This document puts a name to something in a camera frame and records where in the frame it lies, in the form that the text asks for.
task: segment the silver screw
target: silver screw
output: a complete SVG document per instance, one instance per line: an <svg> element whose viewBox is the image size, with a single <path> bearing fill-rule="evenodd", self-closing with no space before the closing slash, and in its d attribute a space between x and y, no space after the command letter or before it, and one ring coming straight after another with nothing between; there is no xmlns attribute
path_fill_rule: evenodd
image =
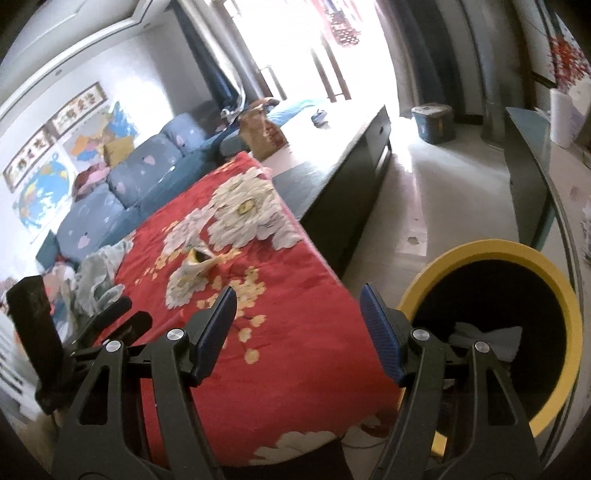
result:
<svg viewBox="0 0 591 480"><path fill-rule="evenodd" d="M423 330L422 328L418 328L415 331L413 331L413 337L415 337L417 340L420 340L421 342L429 340L430 336L431 335L429 335L429 332Z"/></svg>
<svg viewBox="0 0 591 480"><path fill-rule="evenodd" d="M184 332L180 328L173 328L172 330L170 330L166 334L166 338L168 340L172 340L173 342L176 342L177 340L180 340L181 338L183 338L183 335L184 335Z"/></svg>
<svg viewBox="0 0 591 480"><path fill-rule="evenodd" d="M110 353L116 352L121 348L121 342L118 340L112 340L111 342L107 343L107 351Z"/></svg>
<svg viewBox="0 0 591 480"><path fill-rule="evenodd" d="M491 347L485 342L476 342L475 347L480 353L488 353L491 350Z"/></svg>

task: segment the yellow trash can rim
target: yellow trash can rim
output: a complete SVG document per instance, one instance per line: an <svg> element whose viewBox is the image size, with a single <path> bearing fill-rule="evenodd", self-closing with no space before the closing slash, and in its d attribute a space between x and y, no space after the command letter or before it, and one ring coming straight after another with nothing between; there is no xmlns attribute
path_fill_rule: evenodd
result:
<svg viewBox="0 0 591 480"><path fill-rule="evenodd" d="M564 274L542 253L526 245L508 240L479 240L453 248L436 258L416 276L402 296L397 309L413 321L420 304L431 289L454 270L481 260L505 260L536 273L556 295L564 317L566 351L562 371L542 409L530 420L537 437L558 415L566 402L579 371L583 350L583 321L577 297ZM443 456L446 438L436 433L433 452Z"/></svg>

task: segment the white cylinder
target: white cylinder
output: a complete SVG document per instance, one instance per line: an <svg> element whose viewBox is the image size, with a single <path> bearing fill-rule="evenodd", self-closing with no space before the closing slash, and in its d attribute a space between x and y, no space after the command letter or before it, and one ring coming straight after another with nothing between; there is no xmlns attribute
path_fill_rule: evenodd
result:
<svg viewBox="0 0 591 480"><path fill-rule="evenodd" d="M550 90L550 139L562 148L573 143L573 100L560 90Z"/></svg>

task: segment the tiled floor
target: tiled floor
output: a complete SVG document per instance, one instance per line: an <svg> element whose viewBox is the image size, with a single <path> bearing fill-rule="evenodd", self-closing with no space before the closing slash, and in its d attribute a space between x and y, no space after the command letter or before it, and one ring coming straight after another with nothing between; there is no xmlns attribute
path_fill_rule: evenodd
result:
<svg viewBox="0 0 591 480"><path fill-rule="evenodd" d="M372 283L395 307L414 277L442 253L483 239L518 240L502 151L480 139L480 127L458 125L439 147L419 139L413 121L392 120L392 159L378 200L343 283L359 297ZM384 444L359 428L343 439L355 480L366 480Z"/></svg>

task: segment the plastic bucket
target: plastic bucket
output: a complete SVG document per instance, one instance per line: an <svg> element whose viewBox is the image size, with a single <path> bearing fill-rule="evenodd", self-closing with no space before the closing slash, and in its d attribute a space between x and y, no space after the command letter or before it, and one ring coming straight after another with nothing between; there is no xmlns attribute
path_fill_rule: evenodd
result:
<svg viewBox="0 0 591 480"><path fill-rule="evenodd" d="M521 326L511 379L534 437L574 386L583 345L579 302L564 274L530 247L494 239L450 250L414 279L397 309L442 341L456 321L482 332ZM433 452L442 456L445 442L437 434Z"/></svg>

